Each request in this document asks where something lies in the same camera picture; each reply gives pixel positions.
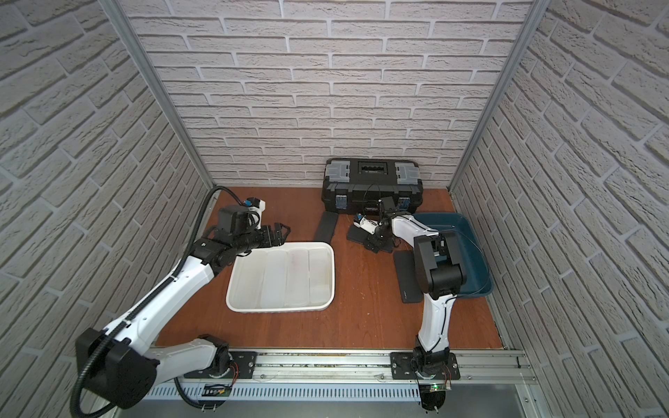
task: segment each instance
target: black cable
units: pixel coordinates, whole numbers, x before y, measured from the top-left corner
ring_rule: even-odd
[[[223,190],[230,194],[239,205],[243,205],[242,201],[240,200],[239,197],[230,189],[224,186],[214,186],[209,190],[207,193],[206,198],[202,202],[202,205],[200,206],[200,210],[197,213],[197,218],[195,219],[195,224],[193,226],[193,230],[191,232],[191,237],[188,240],[188,244],[186,246],[186,251],[183,255],[183,257],[179,260],[179,264],[177,264],[177,267],[172,271],[170,276],[164,280],[158,287],[156,287],[150,294],[148,294],[145,298],[142,299],[142,301],[133,309],[130,311],[128,316],[124,318],[117,326],[107,334],[102,342],[96,347],[95,350],[93,350],[93,353],[88,357],[88,360],[86,361],[86,364],[82,367],[82,370],[79,372],[79,376],[77,377],[76,382],[74,383],[74,386],[72,387],[72,394],[70,396],[70,414],[72,414],[73,417],[75,418],[98,418],[101,417],[102,415],[106,414],[109,412],[115,405],[112,403],[107,404],[103,408],[92,412],[92,413],[85,413],[81,410],[81,394],[84,389],[84,381],[88,377],[88,373],[90,372],[90,369],[93,367],[93,364],[95,364],[100,356],[102,355],[102,352],[104,352],[107,349],[107,346],[114,340],[114,337],[118,335],[119,332],[123,328],[125,328],[128,325],[128,322],[132,321],[137,317],[137,315],[144,309],[146,306],[158,296],[160,292],[163,291],[171,282],[174,281],[175,277],[179,275],[181,270],[183,269],[183,266],[186,264],[186,260],[188,259],[188,256],[190,255],[191,251],[193,250],[193,244],[195,243],[195,240],[197,239],[197,231],[200,228],[200,224],[202,223],[202,218],[205,215],[205,212],[207,211],[207,205],[209,204],[209,201],[211,200],[211,197],[213,196],[214,193],[216,193],[219,190]]]

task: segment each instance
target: small robot arm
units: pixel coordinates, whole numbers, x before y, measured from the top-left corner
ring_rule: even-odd
[[[378,222],[358,214],[354,225],[369,233],[368,249],[392,248],[394,237],[413,247],[415,276],[424,301],[413,363],[416,373],[429,378],[448,365],[448,324],[460,287],[467,281],[459,237],[455,231],[432,229],[410,213],[396,210],[392,197],[381,199],[379,214]]]
[[[209,198],[217,189],[228,191],[224,187],[214,188]],[[167,277],[104,329],[89,328],[77,337],[80,376],[70,399],[73,416],[99,417],[113,406],[127,409],[155,385],[170,379],[175,379],[177,389],[181,389],[176,378],[191,371],[203,370],[218,377],[228,370],[231,357],[227,343],[210,335],[177,346],[151,348],[158,333],[186,301],[223,268],[230,266],[238,255],[254,248],[282,245],[290,233],[290,228],[281,223],[275,223],[274,229],[260,224],[264,201],[255,198],[240,201],[234,193],[228,193],[238,204],[220,209],[218,224],[193,241],[209,201],[205,199],[187,254]],[[110,404],[95,413],[83,413],[79,405],[83,388]]]

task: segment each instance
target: black toolbox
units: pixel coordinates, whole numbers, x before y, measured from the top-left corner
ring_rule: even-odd
[[[409,160],[332,158],[327,161],[321,198],[325,210],[379,214],[379,200],[392,196],[399,210],[414,213],[423,203],[418,164]]]

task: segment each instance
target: metal bracket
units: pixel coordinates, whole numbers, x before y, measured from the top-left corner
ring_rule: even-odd
[[[256,369],[256,359],[258,354],[255,351],[229,351],[232,356],[232,362],[237,363],[237,366],[240,368],[240,375],[237,379],[251,379],[253,377],[253,371]],[[218,378],[212,378],[209,375],[205,375],[202,370],[186,373],[183,375],[186,379],[232,379],[233,375],[230,374],[230,369],[223,375]]]
[[[448,375],[448,380],[452,381],[460,380],[460,368],[458,366],[458,362],[456,361],[456,355],[453,354],[452,352],[449,353],[448,355],[448,362],[446,365],[448,372],[445,373],[442,371],[434,375],[433,377],[420,376],[413,370],[413,367],[411,365],[411,361],[413,360],[413,354],[410,352],[391,352],[389,356],[390,356],[391,368],[393,371],[393,379],[395,380],[406,381],[406,380],[418,379],[418,380],[444,381],[446,380],[446,375],[448,372],[450,372],[450,374]]]

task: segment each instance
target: metal post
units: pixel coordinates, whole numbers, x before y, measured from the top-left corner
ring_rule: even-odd
[[[158,72],[156,72],[155,67],[151,63],[149,55],[144,50],[139,37],[132,28],[130,19],[128,19],[128,16],[123,11],[118,0],[100,0],[100,4],[102,5],[104,12],[107,14],[109,22],[114,26],[119,38],[126,46],[128,54],[134,60],[135,65],[137,65],[140,74],[142,74],[142,77],[144,77],[144,80],[147,82],[149,89],[156,98],[156,102],[158,102],[158,105],[163,110],[165,118],[172,126],[172,129],[174,129],[179,142],[181,142],[183,149],[186,151],[186,155],[188,155],[193,166],[195,166],[197,174],[205,183],[205,186],[210,189],[213,186],[213,179],[202,161],[200,154],[197,152],[197,148],[195,148],[195,144],[193,144],[193,139],[188,134],[186,126],[183,124],[177,109],[172,103],[172,99],[170,99],[169,94],[167,94],[167,90],[165,90],[165,86],[163,85]]]
[[[500,102],[502,102],[504,93],[511,83],[514,74],[516,74],[516,69],[520,65],[520,60],[522,59],[525,50],[530,44],[532,36],[537,30],[539,22],[541,22],[541,19],[543,18],[544,13],[546,13],[546,9],[550,3],[551,0],[535,0],[534,3],[532,3],[532,7],[530,7],[529,11],[527,12],[525,22],[520,27],[520,32],[518,33],[518,37],[516,38],[516,41],[511,48],[511,52],[509,53],[508,57],[506,57],[504,67],[502,67],[500,76],[497,78],[497,81],[492,88],[492,93],[490,93],[490,96],[488,97],[488,101],[483,108],[483,112],[481,112],[481,116],[478,119],[474,133],[472,133],[472,138],[467,144],[467,148],[465,148],[464,154],[460,159],[460,163],[458,164],[458,168],[453,175],[451,183],[448,185],[448,190],[453,191],[460,180],[462,180],[464,171],[467,169],[467,166],[472,159],[472,155],[474,154],[478,143],[483,137],[483,132],[485,131],[486,126],[488,126],[488,122],[490,122],[492,119],[492,115],[495,113],[495,111],[497,111]]]

